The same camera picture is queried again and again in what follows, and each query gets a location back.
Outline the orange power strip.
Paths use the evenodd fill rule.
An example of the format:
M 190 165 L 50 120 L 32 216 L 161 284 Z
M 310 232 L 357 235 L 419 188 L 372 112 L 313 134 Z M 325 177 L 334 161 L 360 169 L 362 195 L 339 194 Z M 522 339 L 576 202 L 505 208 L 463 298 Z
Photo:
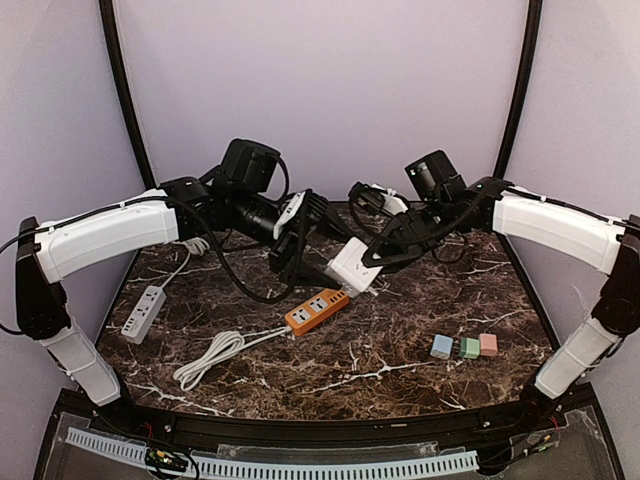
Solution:
M 300 337 L 330 318 L 350 303 L 343 290 L 324 289 L 308 301 L 285 314 L 285 322 Z

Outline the white cube socket adapter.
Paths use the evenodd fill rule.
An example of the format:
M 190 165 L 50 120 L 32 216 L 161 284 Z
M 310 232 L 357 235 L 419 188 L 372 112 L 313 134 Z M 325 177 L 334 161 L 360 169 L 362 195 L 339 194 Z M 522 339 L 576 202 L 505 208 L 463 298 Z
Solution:
M 350 298 L 367 291 L 382 270 L 364 265 L 362 257 L 367 248 L 359 238 L 352 237 L 325 267 L 324 273 L 338 282 Z

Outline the blue plug adapter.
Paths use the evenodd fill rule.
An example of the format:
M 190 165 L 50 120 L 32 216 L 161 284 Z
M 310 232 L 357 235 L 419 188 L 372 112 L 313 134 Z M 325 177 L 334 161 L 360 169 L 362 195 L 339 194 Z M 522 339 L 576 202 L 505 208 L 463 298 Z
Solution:
M 436 334 L 433 339 L 430 355 L 437 359 L 447 360 L 451 357 L 454 340 L 452 337 Z

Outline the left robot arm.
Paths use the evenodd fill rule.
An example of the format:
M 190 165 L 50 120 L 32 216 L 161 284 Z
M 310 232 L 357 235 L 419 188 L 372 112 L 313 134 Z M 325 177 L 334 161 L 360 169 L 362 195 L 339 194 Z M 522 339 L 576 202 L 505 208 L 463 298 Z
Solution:
M 286 290 L 266 298 L 237 277 L 233 283 L 260 303 L 278 303 L 297 286 L 338 288 L 331 277 L 302 259 L 310 230 L 343 241 L 346 234 L 328 201 L 306 190 L 285 214 L 248 187 L 184 177 L 117 204 L 69 219 L 22 221 L 11 241 L 16 246 L 13 334 L 45 348 L 97 407 L 119 401 L 124 387 L 67 306 L 63 279 L 96 263 L 148 246 L 206 236 L 218 257 L 224 255 L 216 232 L 241 233 L 269 248 L 269 266 Z

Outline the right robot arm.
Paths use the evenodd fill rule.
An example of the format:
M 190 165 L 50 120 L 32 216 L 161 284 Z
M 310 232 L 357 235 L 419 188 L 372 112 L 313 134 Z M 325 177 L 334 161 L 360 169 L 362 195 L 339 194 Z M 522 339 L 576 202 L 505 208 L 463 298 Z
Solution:
M 591 313 L 537 370 L 520 394 L 546 406 L 639 328 L 639 220 L 608 217 L 534 194 L 495 177 L 466 185 L 458 174 L 415 185 L 418 208 L 393 213 L 385 228 L 367 229 L 368 267 L 402 267 L 444 238 L 471 230 L 516 237 L 580 260 L 606 275 Z

